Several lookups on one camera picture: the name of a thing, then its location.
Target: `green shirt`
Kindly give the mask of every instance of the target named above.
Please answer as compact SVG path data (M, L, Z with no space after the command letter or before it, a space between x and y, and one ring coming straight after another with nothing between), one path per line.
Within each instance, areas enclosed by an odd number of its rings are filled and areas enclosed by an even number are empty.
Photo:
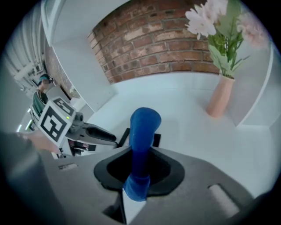
M33 94L33 108L36 112L36 114L38 115L38 117L41 116L41 113L43 111L43 109L45 108L45 105L48 102L48 97L45 93L37 90L34 94Z

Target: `brick wall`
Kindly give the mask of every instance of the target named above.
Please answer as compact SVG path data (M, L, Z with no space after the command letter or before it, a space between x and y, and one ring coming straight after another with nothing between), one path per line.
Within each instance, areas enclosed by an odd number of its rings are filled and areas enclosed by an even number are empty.
M197 40L185 12L205 0L131 0L104 18L88 36L110 83L155 73L218 73L206 39Z

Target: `flower arrangement in vase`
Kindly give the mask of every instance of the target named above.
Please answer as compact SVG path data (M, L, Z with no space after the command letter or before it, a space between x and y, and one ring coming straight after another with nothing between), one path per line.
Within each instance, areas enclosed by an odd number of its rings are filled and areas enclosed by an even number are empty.
M207 113L220 117L229 101L235 70L246 58L237 58L242 42L248 41L255 48L268 46L268 34L251 12L241 12L238 0L207 0L205 5L195 5L186 12L187 29L208 38L210 57L220 69L220 81L207 106Z

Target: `bouquet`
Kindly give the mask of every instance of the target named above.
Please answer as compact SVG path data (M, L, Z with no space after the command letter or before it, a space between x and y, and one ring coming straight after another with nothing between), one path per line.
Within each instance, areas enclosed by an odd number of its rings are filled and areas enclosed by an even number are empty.
M195 5L186 12L188 30L208 37L211 59L223 76L234 79L235 70L248 58L237 59L237 50L246 40L253 47L267 47L268 34L251 13L241 13L238 0L207 0L205 5Z

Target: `pink vase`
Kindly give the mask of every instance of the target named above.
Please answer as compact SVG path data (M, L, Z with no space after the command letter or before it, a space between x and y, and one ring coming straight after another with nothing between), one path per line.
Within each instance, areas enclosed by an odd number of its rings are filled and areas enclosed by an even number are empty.
M211 117L218 118L223 115L234 81L234 79L227 78L226 76L220 76L220 81L214 90L206 110Z

